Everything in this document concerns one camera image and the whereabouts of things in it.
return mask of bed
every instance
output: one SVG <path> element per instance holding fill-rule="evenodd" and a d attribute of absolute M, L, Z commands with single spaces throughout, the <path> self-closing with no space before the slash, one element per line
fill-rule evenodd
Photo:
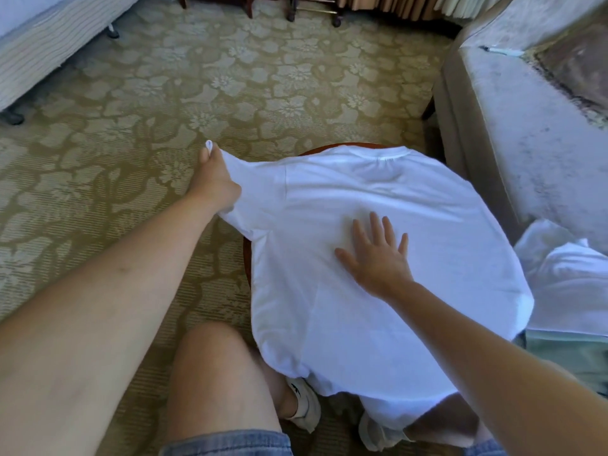
<path fill-rule="evenodd" d="M 137 0 L 0 0 L 0 111 L 9 107 L 68 57 L 110 26 Z"/>

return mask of t-shirt sleeve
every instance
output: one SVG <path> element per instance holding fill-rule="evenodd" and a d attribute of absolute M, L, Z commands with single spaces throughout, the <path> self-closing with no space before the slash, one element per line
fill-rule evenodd
<path fill-rule="evenodd" d="M 273 228 L 277 215 L 285 207 L 285 165 L 268 161 L 250 163 L 222 152 L 232 180 L 243 192 L 230 210 L 219 215 L 253 241 Z"/>

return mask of floral carpet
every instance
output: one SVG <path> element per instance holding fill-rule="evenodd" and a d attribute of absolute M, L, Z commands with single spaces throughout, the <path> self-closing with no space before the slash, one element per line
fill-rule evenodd
<path fill-rule="evenodd" d="M 20 100 L 0 123 L 0 316 L 184 193 L 208 138 L 246 160 L 337 142 L 424 150 L 420 115 L 451 41 L 351 14 L 285 20 L 280 2 L 233 6 L 140 0 Z M 188 327 L 224 320 L 251 340 L 241 237 L 212 222 L 118 407 L 99 455 L 155 455 L 171 361 Z M 323 401 L 294 453 L 364 453 L 355 416 Z M 393 454 L 445 454 L 400 444 Z"/>

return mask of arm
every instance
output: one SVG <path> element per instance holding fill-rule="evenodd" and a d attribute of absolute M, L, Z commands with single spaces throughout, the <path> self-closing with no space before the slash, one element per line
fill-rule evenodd
<path fill-rule="evenodd" d="M 452 309 L 414 282 L 407 236 L 396 246 L 388 218 L 371 214 L 372 241 L 353 224 L 357 256 L 336 256 L 371 295 L 386 301 L 511 456 L 604 455 L 608 402 Z"/>
<path fill-rule="evenodd" d="M 189 192 L 0 325 L 3 454 L 94 454 L 202 230 L 241 192 L 221 151 Z"/>

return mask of person's right arm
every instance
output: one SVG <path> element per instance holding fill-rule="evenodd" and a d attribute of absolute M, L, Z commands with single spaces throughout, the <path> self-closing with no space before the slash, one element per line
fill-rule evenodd
<path fill-rule="evenodd" d="M 370 218 L 372 239 L 354 221 L 356 256 L 336 256 L 411 327 L 510 456 L 608 454 L 608 401 L 415 283 L 407 236 L 397 247 L 388 218 Z"/>

